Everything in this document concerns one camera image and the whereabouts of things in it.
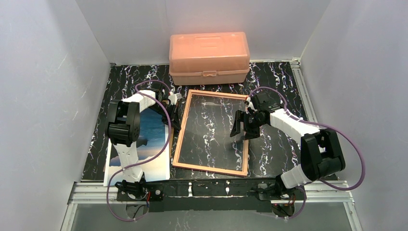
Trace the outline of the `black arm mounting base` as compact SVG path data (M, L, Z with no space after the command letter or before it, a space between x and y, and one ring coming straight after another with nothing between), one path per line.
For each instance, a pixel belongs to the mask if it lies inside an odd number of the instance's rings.
M117 201L140 201L150 212L252 210L291 216L294 204L305 199L300 189L280 188L274 178L119 181L115 189Z

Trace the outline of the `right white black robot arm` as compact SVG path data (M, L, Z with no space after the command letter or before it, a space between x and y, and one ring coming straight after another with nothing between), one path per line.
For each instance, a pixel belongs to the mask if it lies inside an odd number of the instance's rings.
M243 132L243 139L260 137L260 128L269 125L288 135L300 146L300 164L278 175L267 189L284 193L345 169L345 160L336 131L301 122L282 105L254 95L245 100L246 109L235 112L230 136Z

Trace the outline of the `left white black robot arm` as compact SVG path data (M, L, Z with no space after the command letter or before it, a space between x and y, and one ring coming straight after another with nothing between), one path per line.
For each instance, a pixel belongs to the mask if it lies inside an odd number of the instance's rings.
M180 129L181 98L164 90L140 90L109 103L105 133L117 156L108 160L107 178L131 183L170 178L170 143Z

